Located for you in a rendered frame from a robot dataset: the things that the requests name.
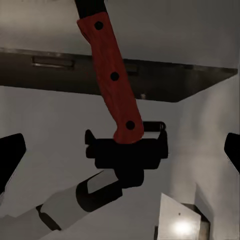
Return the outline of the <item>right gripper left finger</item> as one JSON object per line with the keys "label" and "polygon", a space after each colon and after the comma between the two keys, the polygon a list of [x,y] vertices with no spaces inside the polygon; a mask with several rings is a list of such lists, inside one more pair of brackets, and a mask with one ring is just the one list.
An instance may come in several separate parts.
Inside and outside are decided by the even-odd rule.
{"label": "right gripper left finger", "polygon": [[26,152],[22,133],[0,138],[0,193]]}

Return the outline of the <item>parer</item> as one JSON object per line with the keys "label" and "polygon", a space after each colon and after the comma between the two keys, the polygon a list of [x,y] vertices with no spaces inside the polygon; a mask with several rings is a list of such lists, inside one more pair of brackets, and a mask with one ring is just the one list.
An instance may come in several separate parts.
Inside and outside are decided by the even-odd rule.
{"label": "parer", "polygon": [[117,124],[114,140],[139,141],[144,125],[104,0],[75,0],[77,25],[90,40],[94,69],[106,107]]}

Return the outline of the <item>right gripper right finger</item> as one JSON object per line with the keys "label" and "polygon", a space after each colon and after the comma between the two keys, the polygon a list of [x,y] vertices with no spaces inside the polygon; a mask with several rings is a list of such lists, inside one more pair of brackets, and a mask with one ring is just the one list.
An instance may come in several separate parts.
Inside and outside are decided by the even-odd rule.
{"label": "right gripper right finger", "polygon": [[228,133],[225,140],[224,151],[240,173],[240,135]]}

